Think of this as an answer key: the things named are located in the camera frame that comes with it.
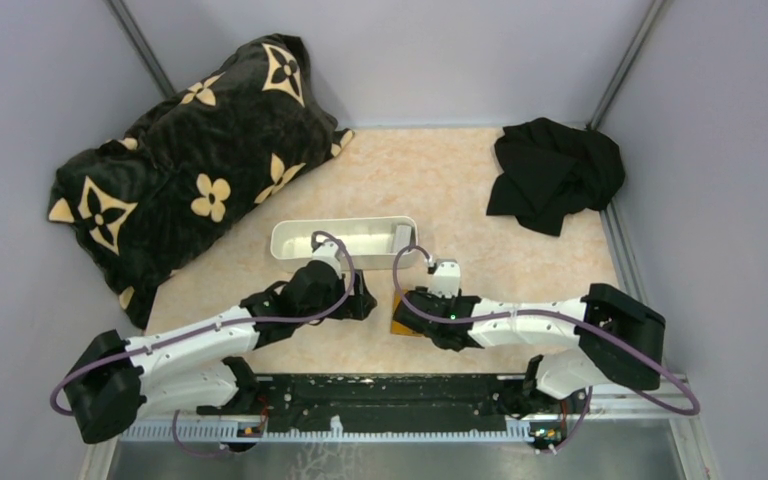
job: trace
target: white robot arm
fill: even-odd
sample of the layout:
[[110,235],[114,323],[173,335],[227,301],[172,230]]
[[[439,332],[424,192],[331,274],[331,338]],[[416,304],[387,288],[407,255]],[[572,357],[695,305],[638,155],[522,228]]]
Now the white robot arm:
[[[328,317],[366,318],[377,303],[363,272],[355,272],[352,285],[353,294],[346,296],[340,250],[327,241],[290,281],[276,282],[213,317],[158,335],[121,339],[115,330],[98,335],[70,370],[72,375],[89,367],[88,373],[63,386],[84,441],[107,440],[137,419],[176,410],[247,412],[257,379],[237,356],[289,338],[308,321],[321,321],[317,314],[344,296]],[[109,361],[115,355],[124,358]]]
[[[419,311],[400,303],[393,318],[431,338],[440,348],[460,350],[509,344],[564,347],[560,353],[532,359],[529,365],[528,376],[532,378],[527,381],[554,399],[607,383],[635,390],[654,390],[660,384],[659,374],[654,370],[560,318],[570,317],[598,326],[660,362],[663,317],[610,285],[593,284],[588,295],[564,301],[505,303],[463,296],[460,267],[454,260],[440,260],[430,272],[428,288],[418,287],[405,293],[405,299]],[[451,322],[441,323],[441,317]]]

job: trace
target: white wall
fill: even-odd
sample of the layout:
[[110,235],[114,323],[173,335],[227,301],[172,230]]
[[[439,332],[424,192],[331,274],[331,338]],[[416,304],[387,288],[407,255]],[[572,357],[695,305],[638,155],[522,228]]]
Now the white wall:
[[280,32],[351,126],[590,119],[649,0],[131,0],[173,84]]
[[768,2],[675,2],[610,112],[621,215],[729,480],[768,478]]
[[46,222],[54,170],[159,101],[99,0],[0,0],[0,479],[75,478],[86,447],[50,389],[128,321],[71,231]]

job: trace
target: black pillow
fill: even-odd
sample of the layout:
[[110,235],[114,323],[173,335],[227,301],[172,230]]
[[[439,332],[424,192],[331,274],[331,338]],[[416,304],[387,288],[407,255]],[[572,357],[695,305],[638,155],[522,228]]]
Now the black pillow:
[[298,37],[252,41],[160,103],[122,140],[60,167],[48,219],[68,223],[131,321],[157,287],[294,178],[334,158],[351,130],[323,111]]

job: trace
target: black cloth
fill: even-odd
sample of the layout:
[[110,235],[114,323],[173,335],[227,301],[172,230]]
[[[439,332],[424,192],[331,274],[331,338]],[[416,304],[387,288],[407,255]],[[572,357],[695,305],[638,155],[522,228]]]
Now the black cloth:
[[57,169],[49,220],[72,227],[134,325],[176,270],[351,140],[317,104],[310,72],[300,38],[258,38],[123,139]]
[[495,146],[503,173],[487,215],[514,215],[523,227],[557,237],[566,214],[604,210],[625,180],[620,148],[599,132],[547,118],[504,132]]

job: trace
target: white container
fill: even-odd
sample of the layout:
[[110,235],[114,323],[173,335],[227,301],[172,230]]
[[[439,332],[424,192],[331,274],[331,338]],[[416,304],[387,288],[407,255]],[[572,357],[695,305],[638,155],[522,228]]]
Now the white container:
[[[393,268],[396,251],[393,240],[396,227],[408,225],[413,230],[413,241],[419,243],[416,222],[410,217],[342,218],[334,220],[286,220],[272,229],[269,251],[278,260],[281,269],[295,272],[307,265],[313,250],[310,236],[317,230],[334,235],[346,244],[355,268],[361,270],[389,270]],[[402,256],[399,268],[410,267],[422,256],[418,251]],[[348,270],[346,260],[343,268]]]

